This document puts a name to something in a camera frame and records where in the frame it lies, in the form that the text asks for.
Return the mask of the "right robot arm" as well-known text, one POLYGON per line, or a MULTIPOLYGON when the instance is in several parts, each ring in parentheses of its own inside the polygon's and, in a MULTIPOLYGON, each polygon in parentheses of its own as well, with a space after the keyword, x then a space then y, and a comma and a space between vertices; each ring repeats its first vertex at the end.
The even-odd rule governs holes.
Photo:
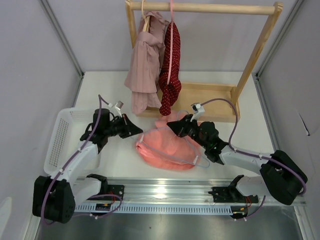
POLYGON ((307 176, 287 153, 276 150, 272 154, 256 153, 236 148, 219 137, 213 122, 198 124, 189 114, 167 126, 180 138, 190 137, 204 149, 213 163, 236 166, 257 174, 256 177, 237 176, 230 184, 228 196, 239 202, 247 196, 271 196, 284 205, 291 205, 307 188, 307 176))

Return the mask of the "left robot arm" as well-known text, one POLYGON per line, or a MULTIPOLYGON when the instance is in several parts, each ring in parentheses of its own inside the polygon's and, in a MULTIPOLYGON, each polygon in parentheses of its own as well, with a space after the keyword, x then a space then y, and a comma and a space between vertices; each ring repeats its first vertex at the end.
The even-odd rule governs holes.
POLYGON ((96 109, 92 122, 79 139, 78 149, 66 163, 48 176, 39 176, 35 180, 32 214, 43 221, 65 224, 74 215, 76 206, 88 199, 111 198, 121 202, 121 196, 109 191, 105 176, 91 173, 80 183, 76 180, 88 163, 98 157, 110 137, 126 139, 141 133, 143 130, 125 113, 115 116, 106 108, 96 109))

